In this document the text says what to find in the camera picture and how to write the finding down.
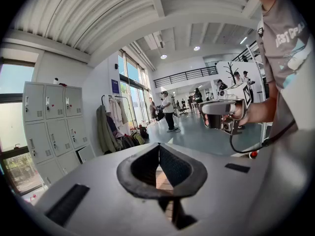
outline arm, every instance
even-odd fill
[[[240,125],[248,122],[272,122],[277,108],[278,89],[276,82],[269,83],[269,98],[261,103],[252,103],[248,108],[247,116],[240,121]]]

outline wire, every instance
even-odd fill
[[[275,141],[277,141],[290,127],[292,127],[293,125],[295,124],[295,120],[293,120],[292,122],[290,122],[290,124],[284,128],[282,131],[280,131],[277,135],[275,135],[274,137],[272,138],[269,138],[269,139],[266,139],[262,144],[261,144],[261,147],[259,148],[255,148],[255,149],[252,149],[252,150],[246,150],[246,151],[239,151],[237,150],[234,146],[233,146],[233,143],[232,143],[232,138],[233,136],[230,136],[230,145],[232,147],[232,149],[236,152],[236,153],[239,153],[239,154],[246,154],[246,153],[249,153],[249,152],[254,152],[254,151],[257,151],[257,150],[260,150],[261,148],[263,147],[267,147],[271,144],[273,144]]]

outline air vent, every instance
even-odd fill
[[[51,156],[51,151],[50,151],[50,149],[49,149],[49,150],[46,150],[45,153],[46,153],[46,156]]]
[[[250,30],[247,32],[247,35],[251,35],[253,31],[254,31],[253,29],[250,29]]]

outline balcony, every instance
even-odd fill
[[[177,73],[170,76],[166,76],[157,80],[154,80],[156,88],[174,84],[181,81],[186,81],[194,78],[211,76],[218,74],[217,68],[215,66],[209,66],[204,68],[199,68],[187,72]]]

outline blue sign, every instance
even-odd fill
[[[118,81],[112,80],[112,90],[113,93],[119,93]]]

